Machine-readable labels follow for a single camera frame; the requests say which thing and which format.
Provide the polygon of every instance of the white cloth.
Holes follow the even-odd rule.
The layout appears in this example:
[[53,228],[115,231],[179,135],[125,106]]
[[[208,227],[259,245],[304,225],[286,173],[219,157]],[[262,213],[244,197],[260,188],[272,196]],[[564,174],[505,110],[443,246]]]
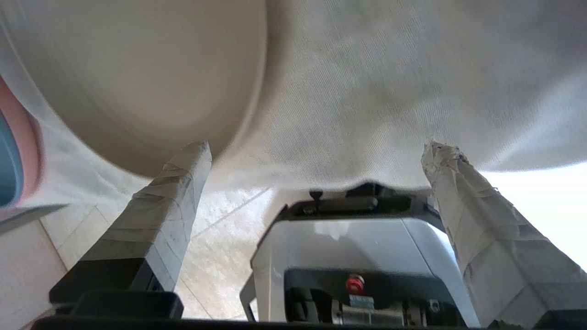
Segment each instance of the white cloth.
[[587,159],[584,1],[289,1],[247,136],[215,187],[425,188],[421,151],[484,171]]

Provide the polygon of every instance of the tiled floor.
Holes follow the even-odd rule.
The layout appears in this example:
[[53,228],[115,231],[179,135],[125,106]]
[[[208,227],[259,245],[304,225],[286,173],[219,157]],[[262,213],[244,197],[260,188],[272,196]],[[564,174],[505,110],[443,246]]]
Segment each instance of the tiled floor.
[[[202,194],[176,292],[184,317],[245,319],[238,294],[249,259],[265,227],[284,206],[307,200],[307,191],[270,189]],[[116,205],[72,205],[41,219],[63,263],[71,269],[123,211]]]

